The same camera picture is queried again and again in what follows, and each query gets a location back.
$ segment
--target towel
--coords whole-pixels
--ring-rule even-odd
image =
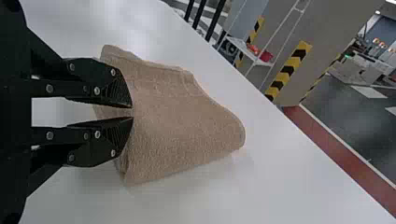
[[[134,108],[95,105],[98,119],[134,117],[116,164],[127,185],[182,172],[223,158],[245,144],[242,122],[212,100],[193,74],[104,46],[100,61],[124,75]]]

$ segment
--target machine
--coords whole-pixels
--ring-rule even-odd
[[[93,167],[118,157],[134,119],[32,127],[32,98],[121,108],[131,108],[132,98],[118,68],[64,59],[47,46],[26,26],[18,0],[0,1],[0,26],[0,222],[18,223],[26,198],[63,166]]]

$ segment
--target table surface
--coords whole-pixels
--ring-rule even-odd
[[[33,193],[21,223],[395,223],[291,121],[159,0],[23,0],[28,26],[63,57],[117,45],[191,70],[244,123],[245,146],[188,172],[125,188],[112,162],[64,167]],[[33,124],[95,119],[89,105],[33,101]]]

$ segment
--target hazard stripe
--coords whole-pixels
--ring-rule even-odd
[[[306,92],[305,96],[303,97],[303,99],[300,100],[300,102],[302,102],[303,100],[306,99],[306,97],[308,97],[308,95],[314,90],[314,88],[319,84],[319,82],[324,78],[324,76],[326,75],[327,71],[329,71],[330,67],[337,62],[341,57],[341,54],[338,54],[337,57],[330,63],[329,67],[326,68],[326,70],[324,71],[324,73],[322,75],[320,75],[320,77],[318,77],[318,79],[314,82],[314,84],[311,86],[311,88],[309,88],[309,90]]]
[[[290,76],[288,73],[279,73],[276,76],[275,81],[280,81],[283,83],[283,85],[286,85],[286,83],[288,83],[288,81],[290,80]]]
[[[291,76],[301,66],[303,59],[311,49],[311,45],[305,43],[304,41],[300,41],[297,48],[285,62],[282,69],[280,69],[280,72],[276,75],[275,80],[271,84],[270,88],[265,91],[264,95],[268,98],[268,100],[271,102],[275,100],[282,88],[288,84]]]
[[[257,37],[257,34],[259,33],[263,24],[264,24],[264,17],[260,16],[257,19],[256,23],[254,24],[253,30],[250,32],[249,36],[247,37],[247,41],[246,41],[247,44],[253,43],[254,39]],[[243,58],[244,58],[244,54],[241,52],[239,59],[235,60],[236,68],[241,66]]]
[[[300,58],[291,57],[285,62],[285,66],[293,67],[294,70],[296,70],[298,67],[300,67],[300,63],[301,63]]]

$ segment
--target red floor stripe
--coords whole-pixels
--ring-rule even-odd
[[[299,106],[284,107],[291,119],[315,144],[335,161],[364,190],[396,217],[396,190],[327,132]]]

